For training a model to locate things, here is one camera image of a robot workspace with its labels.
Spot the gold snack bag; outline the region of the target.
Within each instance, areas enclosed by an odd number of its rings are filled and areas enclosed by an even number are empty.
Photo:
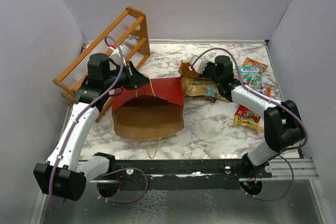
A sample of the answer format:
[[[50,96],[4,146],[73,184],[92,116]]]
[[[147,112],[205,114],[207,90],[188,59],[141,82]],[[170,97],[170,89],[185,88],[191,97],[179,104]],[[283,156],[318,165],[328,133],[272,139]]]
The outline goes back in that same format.
[[[226,98],[219,94],[216,84],[210,80],[189,78],[182,76],[182,90],[185,97],[203,97],[208,96],[229,102]]]

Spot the red brown paper bag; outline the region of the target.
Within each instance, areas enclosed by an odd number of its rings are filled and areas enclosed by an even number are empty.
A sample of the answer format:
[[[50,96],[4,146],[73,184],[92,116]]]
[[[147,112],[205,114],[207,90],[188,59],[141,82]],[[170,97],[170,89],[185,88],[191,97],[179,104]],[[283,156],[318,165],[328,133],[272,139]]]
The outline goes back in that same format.
[[[117,136],[144,145],[160,142],[184,129],[183,109],[181,77],[150,79],[113,99],[113,129]]]

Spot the orange chips bag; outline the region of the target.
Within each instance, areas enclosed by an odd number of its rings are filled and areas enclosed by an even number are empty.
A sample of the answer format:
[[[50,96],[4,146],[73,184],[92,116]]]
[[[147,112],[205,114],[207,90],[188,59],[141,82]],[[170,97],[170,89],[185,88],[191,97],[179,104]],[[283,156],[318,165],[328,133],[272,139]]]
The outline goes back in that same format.
[[[268,68],[267,64],[261,63],[259,61],[253,60],[249,57],[246,57],[243,66],[258,66],[260,68],[260,73],[264,73],[265,70]]]

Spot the teal snack bag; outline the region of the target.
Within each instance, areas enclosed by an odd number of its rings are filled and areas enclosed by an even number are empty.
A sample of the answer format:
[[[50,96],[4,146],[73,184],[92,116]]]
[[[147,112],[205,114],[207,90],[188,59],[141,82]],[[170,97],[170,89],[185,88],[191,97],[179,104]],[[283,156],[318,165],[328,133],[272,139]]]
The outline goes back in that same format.
[[[245,85],[250,88],[259,88],[262,86],[260,66],[240,66],[238,69]]]

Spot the red snack bag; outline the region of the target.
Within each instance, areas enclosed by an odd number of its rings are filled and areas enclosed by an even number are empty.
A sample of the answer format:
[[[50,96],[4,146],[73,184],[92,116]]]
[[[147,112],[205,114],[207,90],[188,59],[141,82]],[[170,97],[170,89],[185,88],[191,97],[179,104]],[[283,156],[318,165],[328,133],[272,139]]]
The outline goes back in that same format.
[[[249,110],[248,108],[240,105],[235,113],[235,115],[243,116],[246,118],[253,119],[256,123],[260,121],[260,116],[254,113],[253,111]]]

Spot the red doritos bag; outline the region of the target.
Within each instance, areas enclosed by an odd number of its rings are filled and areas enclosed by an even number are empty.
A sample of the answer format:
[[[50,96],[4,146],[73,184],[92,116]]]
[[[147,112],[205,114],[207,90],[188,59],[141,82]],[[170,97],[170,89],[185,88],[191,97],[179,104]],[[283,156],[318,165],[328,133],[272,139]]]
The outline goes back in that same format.
[[[213,103],[215,103],[216,102],[216,98],[212,98],[212,97],[208,97],[208,96],[204,96],[204,98],[205,99],[207,99],[207,100],[209,100],[209,101],[211,101],[211,102],[213,102]]]

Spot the yellow m&m bag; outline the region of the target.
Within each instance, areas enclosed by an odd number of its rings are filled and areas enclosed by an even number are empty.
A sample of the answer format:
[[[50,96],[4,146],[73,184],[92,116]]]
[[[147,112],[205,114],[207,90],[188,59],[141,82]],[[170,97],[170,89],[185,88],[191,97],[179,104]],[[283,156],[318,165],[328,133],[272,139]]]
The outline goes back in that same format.
[[[235,115],[235,125],[244,125],[253,130],[263,131],[259,123],[255,122],[252,118],[247,118],[240,115]]]

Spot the yellow pink candy bag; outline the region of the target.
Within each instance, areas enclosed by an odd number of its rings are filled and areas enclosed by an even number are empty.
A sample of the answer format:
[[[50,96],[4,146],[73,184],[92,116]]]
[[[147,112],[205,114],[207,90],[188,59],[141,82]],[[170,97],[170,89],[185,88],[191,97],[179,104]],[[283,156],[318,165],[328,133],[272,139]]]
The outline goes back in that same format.
[[[265,88],[265,87],[257,87],[255,89],[255,91],[257,91],[258,93],[261,93],[267,97],[270,97],[271,95],[271,88]]]

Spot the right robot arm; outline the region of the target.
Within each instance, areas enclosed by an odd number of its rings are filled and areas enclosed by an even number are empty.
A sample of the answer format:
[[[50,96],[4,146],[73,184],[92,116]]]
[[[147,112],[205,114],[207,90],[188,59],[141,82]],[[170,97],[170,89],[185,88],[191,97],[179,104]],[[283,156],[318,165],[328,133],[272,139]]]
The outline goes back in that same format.
[[[214,62],[199,60],[193,63],[193,69],[200,77],[212,80],[226,100],[248,108],[264,120],[264,140],[242,157],[241,171],[246,177],[254,177],[261,165],[306,136],[296,104],[271,99],[243,86],[234,78],[228,56],[217,56]]]

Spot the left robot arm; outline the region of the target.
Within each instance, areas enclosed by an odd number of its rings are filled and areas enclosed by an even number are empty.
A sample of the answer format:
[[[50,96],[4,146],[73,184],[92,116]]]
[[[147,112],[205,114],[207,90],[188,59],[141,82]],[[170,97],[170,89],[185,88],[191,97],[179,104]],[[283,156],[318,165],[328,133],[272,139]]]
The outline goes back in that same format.
[[[150,79],[138,72],[131,61],[121,59],[116,69],[114,61],[106,54],[91,55],[87,64],[88,74],[75,95],[71,117],[63,134],[45,163],[38,163],[33,174],[44,194],[49,199],[60,197],[77,201],[86,185],[102,176],[110,179],[115,175],[114,157],[98,153],[80,164],[79,157],[93,123],[111,90],[136,90],[150,83]]]

